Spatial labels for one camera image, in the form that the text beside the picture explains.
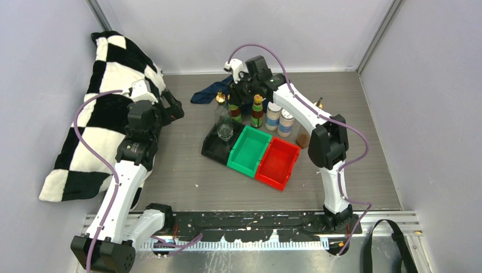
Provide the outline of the sauce bottle yellow cap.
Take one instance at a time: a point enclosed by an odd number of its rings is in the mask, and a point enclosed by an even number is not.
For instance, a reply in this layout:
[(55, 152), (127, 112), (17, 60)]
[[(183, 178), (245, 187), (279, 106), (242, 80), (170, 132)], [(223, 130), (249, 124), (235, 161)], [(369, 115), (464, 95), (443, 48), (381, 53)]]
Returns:
[(231, 117), (232, 120), (235, 122), (242, 123), (242, 111), (238, 105), (229, 104), (229, 108), (231, 110)]
[(254, 102), (251, 110), (251, 126), (260, 128), (263, 121), (263, 97), (259, 94), (254, 95)]

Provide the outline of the clear glass cruet gold spout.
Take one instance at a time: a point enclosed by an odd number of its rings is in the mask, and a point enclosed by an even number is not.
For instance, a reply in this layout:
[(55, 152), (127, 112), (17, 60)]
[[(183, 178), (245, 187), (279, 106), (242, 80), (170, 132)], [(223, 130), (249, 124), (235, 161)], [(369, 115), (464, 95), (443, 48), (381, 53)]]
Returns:
[(228, 107), (226, 96), (222, 92), (218, 92), (215, 99), (218, 104), (214, 110), (217, 135), (221, 140), (228, 142), (234, 134), (231, 110)]

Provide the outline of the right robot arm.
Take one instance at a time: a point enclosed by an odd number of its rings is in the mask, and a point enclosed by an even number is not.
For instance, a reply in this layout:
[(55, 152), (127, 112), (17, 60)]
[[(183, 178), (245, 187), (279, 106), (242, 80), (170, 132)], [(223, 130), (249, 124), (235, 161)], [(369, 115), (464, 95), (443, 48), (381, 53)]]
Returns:
[(286, 75), (273, 74), (262, 56), (246, 62), (231, 59), (225, 62), (224, 70), (233, 76), (228, 85), (230, 104), (242, 106), (258, 94), (286, 110), (310, 134), (308, 155), (319, 168), (325, 193), (323, 216), (317, 225), (335, 234), (354, 231), (358, 218), (343, 195), (346, 186), (344, 172), (340, 170), (348, 150), (344, 118), (315, 106)]

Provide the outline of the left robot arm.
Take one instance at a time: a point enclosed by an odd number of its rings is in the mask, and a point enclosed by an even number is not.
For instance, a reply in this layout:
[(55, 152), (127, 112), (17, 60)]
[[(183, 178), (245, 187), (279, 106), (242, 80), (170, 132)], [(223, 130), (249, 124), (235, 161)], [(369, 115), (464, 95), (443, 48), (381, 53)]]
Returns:
[(175, 217), (171, 206), (151, 203), (129, 227), (125, 222), (137, 189), (154, 165), (161, 128), (184, 116), (182, 103), (166, 89), (159, 97), (151, 93), (134, 95), (128, 106), (126, 136), (117, 148), (116, 163), (110, 164), (94, 151), (78, 130), (78, 116), (100, 93), (77, 110), (73, 121), (78, 140), (112, 173), (105, 199), (83, 236), (74, 236), (70, 248), (87, 272), (130, 272), (136, 252), (155, 233), (173, 231)]

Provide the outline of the spice jar plain lid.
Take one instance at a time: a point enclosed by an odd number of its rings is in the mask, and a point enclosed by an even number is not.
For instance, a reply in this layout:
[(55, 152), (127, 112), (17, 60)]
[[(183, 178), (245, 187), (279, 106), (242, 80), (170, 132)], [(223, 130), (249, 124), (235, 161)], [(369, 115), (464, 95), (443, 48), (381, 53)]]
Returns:
[(282, 107), (269, 102), (267, 105), (265, 128), (269, 131), (274, 131), (278, 128), (281, 116)]

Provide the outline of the dark blue shorts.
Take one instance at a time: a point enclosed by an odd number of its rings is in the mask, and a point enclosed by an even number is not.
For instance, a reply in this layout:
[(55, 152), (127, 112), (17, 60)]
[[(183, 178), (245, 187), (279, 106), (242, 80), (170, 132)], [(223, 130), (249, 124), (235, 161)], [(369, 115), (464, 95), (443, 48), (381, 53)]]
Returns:
[[(222, 92), (225, 95), (230, 94), (228, 89), (228, 84), (233, 81), (233, 76), (228, 76), (222, 81), (214, 82), (213, 84), (209, 85), (205, 89), (202, 89), (199, 92), (193, 94), (190, 99), (192, 104), (210, 104), (213, 99), (215, 99), (218, 92)], [(246, 105), (240, 107), (242, 115), (249, 115), (251, 114), (253, 99)], [(263, 101), (263, 112), (266, 113), (266, 106), (268, 105), (268, 101)]]

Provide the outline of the spice jar perforated lid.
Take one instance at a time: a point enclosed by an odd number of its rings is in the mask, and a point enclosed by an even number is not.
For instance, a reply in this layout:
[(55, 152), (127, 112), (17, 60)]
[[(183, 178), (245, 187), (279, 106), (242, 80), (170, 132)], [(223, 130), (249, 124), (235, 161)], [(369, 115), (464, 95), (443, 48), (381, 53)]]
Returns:
[(277, 133), (281, 137), (288, 137), (292, 132), (294, 124), (294, 116), (285, 109), (281, 110)]

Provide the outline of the green plastic bin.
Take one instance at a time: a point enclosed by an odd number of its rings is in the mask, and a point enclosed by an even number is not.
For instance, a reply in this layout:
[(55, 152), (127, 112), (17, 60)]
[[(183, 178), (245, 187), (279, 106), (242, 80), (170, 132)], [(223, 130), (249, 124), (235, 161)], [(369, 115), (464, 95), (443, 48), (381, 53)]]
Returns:
[(255, 177), (271, 140), (272, 135), (245, 126), (230, 151), (227, 166), (249, 177)]

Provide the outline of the black plastic bin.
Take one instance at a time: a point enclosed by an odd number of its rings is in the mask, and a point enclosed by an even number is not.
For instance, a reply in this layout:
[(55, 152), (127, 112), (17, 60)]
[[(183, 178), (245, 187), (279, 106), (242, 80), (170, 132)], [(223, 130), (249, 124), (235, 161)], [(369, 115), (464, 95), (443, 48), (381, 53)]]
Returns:
[(201, 154), (226, 166), (230, 152), (245, 128), (244, 124), (237, 121), (234, 121), (232, 125), (233, 136), (227, 142), (219, 138), (217, 134), (217, 127), (216, 125), (213, 125), (203, 141)]

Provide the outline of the brown oil cruet gold spout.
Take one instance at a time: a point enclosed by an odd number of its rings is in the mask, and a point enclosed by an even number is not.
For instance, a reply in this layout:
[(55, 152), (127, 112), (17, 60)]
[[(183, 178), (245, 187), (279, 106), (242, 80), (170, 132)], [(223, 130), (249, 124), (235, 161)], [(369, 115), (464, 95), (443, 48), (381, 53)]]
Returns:
[[(314, 105), (320, 109), (323, 109), (322, 100), (323, 100), (323, 97), (320, 97), (318, 101), (314, 103)], [(300, 128), (296, 137), (296, 144), (301, 149), (308, 148), (310, 144), (310, 138), (311, 138), (311, 133), (309, 133), (307, 129), (305, 129), (302, 124), (300, 124)]]

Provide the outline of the black white checkered blanket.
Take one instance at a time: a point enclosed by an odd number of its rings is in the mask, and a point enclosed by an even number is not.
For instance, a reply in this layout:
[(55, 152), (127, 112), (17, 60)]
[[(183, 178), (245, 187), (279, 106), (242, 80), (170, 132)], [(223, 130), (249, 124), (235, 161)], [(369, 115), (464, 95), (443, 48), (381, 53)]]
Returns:
[[(151, 93), (159, 97), (166, 87), (161, 69), (132, 40), (116, 31), (94, 32), (91, 39), (97, 50), (85, 101), (98, 93), (129, 89), (139, 80), (146, 80)], [(129, 96), (109, 94), (90, 102), (78, 116), (83, 139), (111, 165), (125, 137), (130, 103)], [(90, 199), (107, 190), (111, 180), (112, 171), (85, 148), (71, 127), (39, 199)]]

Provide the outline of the red plastic bin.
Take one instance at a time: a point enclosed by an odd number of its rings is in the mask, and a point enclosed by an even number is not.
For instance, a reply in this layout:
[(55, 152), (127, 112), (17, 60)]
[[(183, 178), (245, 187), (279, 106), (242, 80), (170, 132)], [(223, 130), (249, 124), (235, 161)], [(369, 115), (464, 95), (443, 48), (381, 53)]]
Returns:
[(291, 177), (300, 150), (296, 144), (273, 137), (259, 163), (255, 179), (283, 191)]

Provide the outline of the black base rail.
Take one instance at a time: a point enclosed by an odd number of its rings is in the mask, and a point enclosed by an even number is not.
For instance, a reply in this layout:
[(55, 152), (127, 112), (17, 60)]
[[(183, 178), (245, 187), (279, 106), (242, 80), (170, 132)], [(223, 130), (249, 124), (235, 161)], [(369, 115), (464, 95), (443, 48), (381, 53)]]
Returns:
[(346, 226), (334, 228), (316, 211), (175, 212), (168, 227), (155, 235), (191, 241), (201, 233), (202, 242), (243, 243), (266, 242), (277, 235), (279, 242), (314, 242), (322, 235), (346, 237), (358, 218), (354, 214)]

